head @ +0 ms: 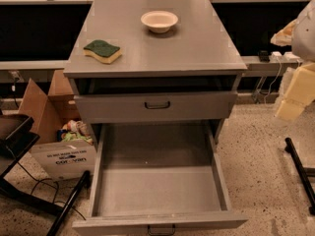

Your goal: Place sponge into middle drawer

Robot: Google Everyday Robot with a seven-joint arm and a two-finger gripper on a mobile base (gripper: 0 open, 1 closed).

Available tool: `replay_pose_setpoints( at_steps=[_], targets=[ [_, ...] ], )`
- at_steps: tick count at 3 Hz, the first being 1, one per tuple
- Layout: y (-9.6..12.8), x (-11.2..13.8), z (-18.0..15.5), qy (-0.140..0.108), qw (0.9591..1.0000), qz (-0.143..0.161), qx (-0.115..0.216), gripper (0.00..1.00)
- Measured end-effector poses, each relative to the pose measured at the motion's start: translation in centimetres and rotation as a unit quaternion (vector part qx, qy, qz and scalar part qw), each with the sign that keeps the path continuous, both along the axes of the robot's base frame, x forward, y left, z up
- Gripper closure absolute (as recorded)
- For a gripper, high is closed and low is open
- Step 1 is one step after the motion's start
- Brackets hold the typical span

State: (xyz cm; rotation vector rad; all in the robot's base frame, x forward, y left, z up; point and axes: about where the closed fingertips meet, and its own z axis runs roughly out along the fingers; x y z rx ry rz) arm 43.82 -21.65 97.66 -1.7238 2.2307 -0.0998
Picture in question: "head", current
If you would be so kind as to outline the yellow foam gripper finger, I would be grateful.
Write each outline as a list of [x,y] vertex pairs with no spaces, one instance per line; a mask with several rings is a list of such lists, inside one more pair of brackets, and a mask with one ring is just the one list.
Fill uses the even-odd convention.
[[288,67],[283,74],[275,116],[294,121],[315,100],[315,63],[306,62],[296,69]]
[[291,45],[292,42],[292,32],[294,30],[296,24],[296,20],[291,21],[288,23],[283,29],[275,33],[270,42],[273,45],[277,46],[287,46]]

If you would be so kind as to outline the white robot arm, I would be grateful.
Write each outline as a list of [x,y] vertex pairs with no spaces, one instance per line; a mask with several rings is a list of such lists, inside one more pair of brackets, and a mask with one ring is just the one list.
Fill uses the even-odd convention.
[[315,100],[315,0],[311,0],[297,18],[271,38],[278,46],[290,45],[292,53],[302,60],[295,70],[283,75],[275,116],[295,120]]

